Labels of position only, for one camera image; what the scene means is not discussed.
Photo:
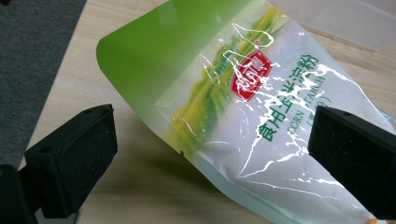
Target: red logo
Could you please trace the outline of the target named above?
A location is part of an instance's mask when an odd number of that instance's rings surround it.
[[[230,90],[233,94],[244,100],[250,100],[263,83],[263,78],[268,77],[271,71],[271,62],[261,50],[256,50],[248,55],[233,73]]]

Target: wood grain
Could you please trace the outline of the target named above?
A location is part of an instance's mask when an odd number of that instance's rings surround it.
[[[119,153],[82,206],[78,223],[268,223],[221,194],[152,133],[99,70],[99,39],[164,2],[88,0],[29,146],[80,111],[113,104]],[[395,46],[370,51],[315,38],[379,108],[396,117]]]

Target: light wood tabletop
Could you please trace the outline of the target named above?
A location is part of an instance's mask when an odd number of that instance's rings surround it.
[[[112,104],[119,153],[81,207],[78,223],[267,223],[220,193],[157,137],[98,67],[99,39],[164,2],[87,1],[29,147],[82,110]],[[314,36],[378,108],[396,117],[395,45],[372,51]]]

